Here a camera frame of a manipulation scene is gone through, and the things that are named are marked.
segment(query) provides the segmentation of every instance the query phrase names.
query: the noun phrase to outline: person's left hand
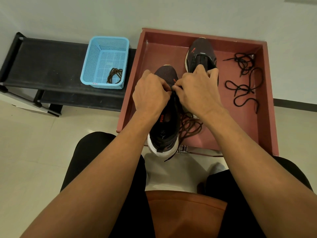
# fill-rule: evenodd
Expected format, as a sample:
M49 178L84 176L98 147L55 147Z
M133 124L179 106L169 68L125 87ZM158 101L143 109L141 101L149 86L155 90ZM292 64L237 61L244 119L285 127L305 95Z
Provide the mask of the person's left hand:
M136 110L156 121L169 101L171 91L164 79L145 70L132 95Z

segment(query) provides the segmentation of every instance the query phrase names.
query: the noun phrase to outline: red drawer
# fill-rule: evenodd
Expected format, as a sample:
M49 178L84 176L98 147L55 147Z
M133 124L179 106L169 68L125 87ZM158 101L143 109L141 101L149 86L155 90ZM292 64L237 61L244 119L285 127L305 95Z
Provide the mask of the red drawer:
M214 47L217 56L217 67L219 68L219 92L224 107L228 109L233 119L255 142L268 153L278 156L270 67L267 43L264 41L143 28L125 93L117 132L121 132L135 112L132 94L144 70L149 69L154 73L162 65L170 64L175 68L178 77L181 78L183 73L186 72L184 61L188 48L199 37L207 38ZM236 107L233 104L234 91L224 86L227 80L231 80L237 85L248 84L248 75L240 77L241 70L235 61L223 61L234 57L234 54L238 52L255 53L255 67L262 68L264 72L264 83L255 90L255 94L248 94L237 100L237 103L242 104L247 98L256 98L260 103L257 114L255 113L255 103L252 100L242 107ZM255 83L260 82L260 73L254 72L252 79ZM243 91L238 91L237 94L243 94ZM215 138L206 127L203 127L198 135L185 139L183 145L219 150Z

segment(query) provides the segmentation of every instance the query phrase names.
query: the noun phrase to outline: black sneaker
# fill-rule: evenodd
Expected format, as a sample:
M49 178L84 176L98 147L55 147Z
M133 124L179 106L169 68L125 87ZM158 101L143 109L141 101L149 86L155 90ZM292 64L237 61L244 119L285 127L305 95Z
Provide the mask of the black sneaker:
M170 87L178 80L175 69L170 65L160 67L155 75L164 79ZM166 159L173 156L178 148L180 115L177 110L177 102L179 102L178 96L173 92L147 137L150 151Z
M189 47L185 59L185 68L188 73L193 73L196 67L202 64L206 70L214 69L217 58L211 43L204 37L196 39Z

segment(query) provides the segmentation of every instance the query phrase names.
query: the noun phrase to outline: leg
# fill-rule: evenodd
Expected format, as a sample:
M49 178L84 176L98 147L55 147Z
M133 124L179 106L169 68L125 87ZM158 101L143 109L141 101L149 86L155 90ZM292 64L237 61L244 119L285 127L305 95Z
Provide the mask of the leg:
M273 158L312 190L306 176L294 163L281 157ZM207 178L206 195L228 203L221 223L219 237L231 237L238 234L244 237L265 237L229 170L210 175Z
M75 148L61 191L84 170L114 138L114 135L104 132L94 132L83 137ZM124 237L127 232L131 235L155 237L151 211L145 194L145 183L145 162L143 157L140 156L129 193L109 237Z

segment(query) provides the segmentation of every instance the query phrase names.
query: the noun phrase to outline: blue basket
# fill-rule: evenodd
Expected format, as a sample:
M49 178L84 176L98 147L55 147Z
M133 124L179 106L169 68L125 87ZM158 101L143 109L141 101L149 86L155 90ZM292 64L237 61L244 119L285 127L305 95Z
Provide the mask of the blue basket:
M88 45L80 80L95 88L122 89L128 61L129 40L125 37L93 37ZM112 77L107 83L112 68L123 69L122 78Z

